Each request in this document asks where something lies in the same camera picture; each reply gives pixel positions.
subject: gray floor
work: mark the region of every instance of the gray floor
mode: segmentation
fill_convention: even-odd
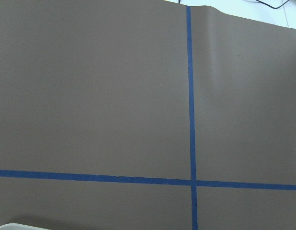
[[[296,30],[192,8],[197,179],[296,184]],[[0,169],[190,179],[185,6],[0,0]],[[200,230],[296,229],[296,191],[198,187]],[[0,177],[0,225],[190,230],[189,186]]]

